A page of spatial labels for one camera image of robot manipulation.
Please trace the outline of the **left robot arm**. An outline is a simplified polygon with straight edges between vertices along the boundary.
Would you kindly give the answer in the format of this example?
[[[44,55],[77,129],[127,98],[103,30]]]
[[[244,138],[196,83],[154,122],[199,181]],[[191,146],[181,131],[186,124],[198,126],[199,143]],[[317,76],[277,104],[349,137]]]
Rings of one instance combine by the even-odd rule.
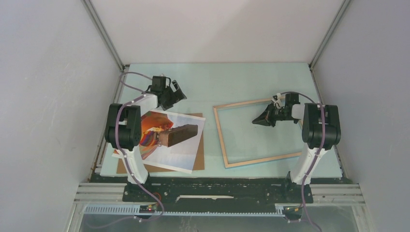
[[[168,110],[187,98],[176,80],[166,76],[153,76],[151,81],[151,85],[137,98],[109,106],[104,131],[106,142],[122,155],[128,181],[138,184],[134,189],[134,195],[141,201],[148,201],[153,195],[153,188],[145,183],[148,171],[139,150],[142,116],[157,108]]]

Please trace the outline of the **dark brown wooden block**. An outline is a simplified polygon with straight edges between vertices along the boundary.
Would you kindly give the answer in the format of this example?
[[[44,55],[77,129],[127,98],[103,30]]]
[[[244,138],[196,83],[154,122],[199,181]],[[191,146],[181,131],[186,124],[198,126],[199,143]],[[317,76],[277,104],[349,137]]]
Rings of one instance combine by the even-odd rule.
[[[198,126],[193,124],[186,124],[169,130],[158,133],[159,145],[165,147],[172,147],[198,134]]]

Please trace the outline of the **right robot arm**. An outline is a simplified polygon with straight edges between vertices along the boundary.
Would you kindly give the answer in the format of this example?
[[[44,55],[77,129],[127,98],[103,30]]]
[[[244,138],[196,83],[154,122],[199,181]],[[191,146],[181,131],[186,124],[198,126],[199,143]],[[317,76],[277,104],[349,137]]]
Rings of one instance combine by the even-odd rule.
[[[320,159],[341,140],[338,106],[323,105],[294,91],[278,93],[252,124],[274,127],[278,121],[302,122],[304,146],[289,178],[292,183],[305,186]]]

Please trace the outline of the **wooden picture frame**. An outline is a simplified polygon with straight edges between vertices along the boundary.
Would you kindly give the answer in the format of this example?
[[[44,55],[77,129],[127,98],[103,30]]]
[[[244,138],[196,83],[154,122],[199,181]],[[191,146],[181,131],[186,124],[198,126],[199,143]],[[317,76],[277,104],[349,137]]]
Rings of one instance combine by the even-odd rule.
[[[217,126],[217,132],[218,132],[218,136],[219,136],[224,167],[226,169],[227,168],[241,167],[241,166],[246,166],[246,165],[259,164],[259,163],[269,162],[269,161],[276,161],[276,160],[280,160],[280,159],[283,160],[283,159],[295,158],[295,157],[299,157],[302,154],[302,152],[300,151],[300,152],[295,152],[295,153],[281,154],[281,155],[277,155],[277,156],[272,156],[272,157],[267,157],[267,158],[260,158],[260,159],[252,159],[252,160],[236,162],[236,163],[230,163],[228,161],[228,156],[227,156],[227,153],[226,153],[226,146],[225,146],[225,143],[224,143],[224,138],[223,138],[223,133],[222,133],[222,129],[221,129],[220,117],[219,117],[219,114],[218,114],[218,110],[225,110],[225,109],[229,109],[229,108],[243,107],[243,106],[248,106],[248,105],[266,103],[266,102],[270,102],[270,101],[271,101],[270,98],[265,98],[265,99],[242,101],[242,102],[235,102],[235,103],[228,103],[228,104],[221,104],[221,105],[213,106],[213,113],[214,113],[215,122],[216,122],[216,126]]]

